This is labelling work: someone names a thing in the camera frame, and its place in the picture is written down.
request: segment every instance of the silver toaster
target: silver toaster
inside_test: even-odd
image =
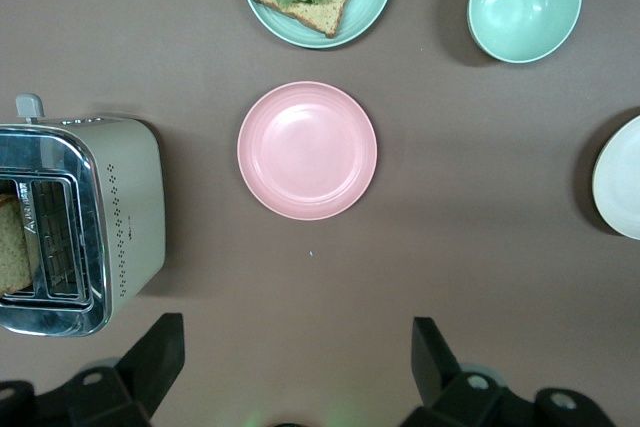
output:
[[[0,325],[89,335],[164,263],[158,144],[138,120],[45,121],[37,96],[16,104],[26,123],[0,125],[0,193],[20,201],[33,284],[0,297]]]

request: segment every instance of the white plate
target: white plate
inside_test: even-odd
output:
[[[611,227],[640,240],[640,117],[602,149],[593,173],[593,197]]]

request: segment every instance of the bread slice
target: bread slice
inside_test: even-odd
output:
[[[276,0],[256,0],[256,2],[293,17],[328,38],[333,38],[337,34],[347,1],[327,0],[319,4],[294,2],[289,7],[280,7]]]
[[[0,297],[31,283],[20,203],[15,195],[0,194]]]

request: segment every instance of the toaster lever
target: toaster lever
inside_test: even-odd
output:
[[[24,117],[28,124],[35,124],[44,117],[42,100],[36,94],[19,94],[16,97],[18,117]]]

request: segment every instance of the green bowl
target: green bowl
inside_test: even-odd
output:
[[[532,62],[560,47],[581,5],[582,0],[469,0],[469,30],[496,59]]]

